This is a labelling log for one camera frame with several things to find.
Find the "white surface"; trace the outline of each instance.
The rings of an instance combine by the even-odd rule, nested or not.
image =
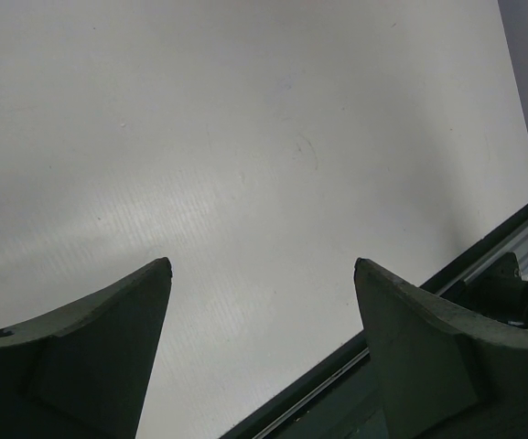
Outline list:
[[[214,438],[528,201],[495,1],[0,1],[0,327],[174,264],[139,437]]]

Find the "dark mechanical part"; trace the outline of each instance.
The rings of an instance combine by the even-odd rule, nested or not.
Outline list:
[[[490,315],[528,316],[528,283],[510,258],[455,298]],[[499,279],[497,291],[491,278]],[[510,296],[498,299],[504,282]],[[528,330],[430,294],[371,261],[358,261],[355,286],[389,437],[528,437]]]
[[[134,438],[171,277],[156,260],[0,329],[0,438]]]

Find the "scratch mark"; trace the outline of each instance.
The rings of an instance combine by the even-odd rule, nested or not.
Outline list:
[[[457,90],[463,90],[463,85],[465,85],[465,81],[457,75],[451,75],[451,78],[457,83]]]
[[[13,114],[15,112],[26,112],[26,111],[29,111],[29,110],[35,110],[37,109],[37,105],[27,105],[27,106],[24,106],[24,107],[16,107],[16,108],[10,108],[7,112],[9,114]]]
[[[212,142],[210,141],[209,124],[207,123],[207,140],[209,141],[209,148],[212,149]]]
[[[302,133],[298,133],[300,135],[300,137],[302,137],[308,144],[308,146],[310,146],[310,149],[312,150],[312,154],[313,156],[315,157],[315,171],[318,171],[318,157],[317,157],[317,150],[315,149],[315,147],[312,145],[312,142],[310,142]]]
[[[484,134],[485,136],[485,145],[487,146],[486,148],[486,152],[487,152],[487,164],[485,165],[486,169],[490,167],[490,163],[491,163],[491,148],[490,148],[490,140],[487,138],[487,135]]]

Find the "white panel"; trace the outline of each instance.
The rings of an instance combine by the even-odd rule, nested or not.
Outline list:
[[[0,327],[166,255],[141,438],[214,438],[528,201],[494,0],[0,0]]]

